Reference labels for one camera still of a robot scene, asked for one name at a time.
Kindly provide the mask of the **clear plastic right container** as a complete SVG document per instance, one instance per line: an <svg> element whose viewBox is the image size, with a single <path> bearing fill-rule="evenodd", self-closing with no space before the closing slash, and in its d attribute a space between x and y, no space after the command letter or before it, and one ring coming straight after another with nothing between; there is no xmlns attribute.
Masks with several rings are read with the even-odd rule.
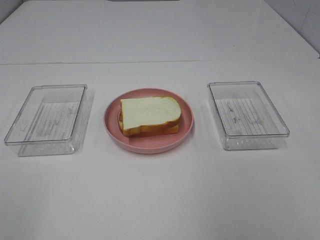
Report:
<svg viewBox="0 0 320 240"><path fill-rule="evenodd" d="M224 150L278 149L290 130L258 81L207 84L208 106Z"/></svg>

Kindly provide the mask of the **bread slice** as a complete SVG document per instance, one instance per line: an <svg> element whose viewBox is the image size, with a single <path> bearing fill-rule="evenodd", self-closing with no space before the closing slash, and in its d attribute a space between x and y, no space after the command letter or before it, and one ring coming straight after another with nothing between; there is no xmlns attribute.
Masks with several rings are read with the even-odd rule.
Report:
<svg viewBox="0 0 320 240"><path fill-rule="evenodd" d="M173 97L153 96L120 100L123 135L130 137L179 125L182 110Z"/></svg>
<svg viewBox="0 0 320 240"><path fill-rule="evenodd" d="M122 118L121 111L118 113L118 126L120 131L123 133L123 118ZM179 124L177 124L170 128L163 128L163 129L159 129L151 132L141 132L141 133L131 135L130 137L143 138L143 137L151 137L151 136L157 136L157 135L176 134L179 132L179 129L180 129Z"/></svg>

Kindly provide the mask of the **clear plastic left container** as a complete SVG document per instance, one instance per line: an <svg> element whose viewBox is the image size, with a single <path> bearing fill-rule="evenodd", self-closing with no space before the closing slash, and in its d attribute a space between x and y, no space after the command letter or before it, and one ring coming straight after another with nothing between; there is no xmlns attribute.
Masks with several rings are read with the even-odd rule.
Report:
<svg viewBox="0 0 320 240"><path fill-rule="evenodd" d="M4 144L19 157L73 154L83 144L90 110L86 84L34 86Z"/></svg>

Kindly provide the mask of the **clear plastic container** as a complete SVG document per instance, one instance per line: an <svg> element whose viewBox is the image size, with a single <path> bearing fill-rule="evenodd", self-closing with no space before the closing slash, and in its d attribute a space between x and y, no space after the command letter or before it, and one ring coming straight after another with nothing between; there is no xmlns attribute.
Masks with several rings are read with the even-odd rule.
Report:
<svg viewBox="0 0 320 240"><path fill-rule="evenodd" d="M208 106L224 150L278 149L290 130L258 81L207 84Z"/></svg>
<svg viewBox="0 0 320 240"><path fill-rule="evenodd" d="M83 144L90 110L86 84L34 86L4 144L19 157L73 154Z"/></svg>

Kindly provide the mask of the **pink round plate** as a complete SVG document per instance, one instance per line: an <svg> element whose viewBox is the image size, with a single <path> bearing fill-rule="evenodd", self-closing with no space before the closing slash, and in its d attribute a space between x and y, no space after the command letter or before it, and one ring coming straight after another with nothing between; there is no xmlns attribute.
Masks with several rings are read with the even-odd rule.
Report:
<svg viewBox="0 0 320 240"><path fill-rule="evenodd" d="M176 99L182 111L179 122L179 132L148 137L124 136L118 125L121 99L143 97L173 97ZM134 153L157 154L177 147L191 135L191 130L194 125L194 115L188 102L178 94L160 88L140 88L123 93L115 98L104 112L103 123L111 139L121 148Z"/></svg>

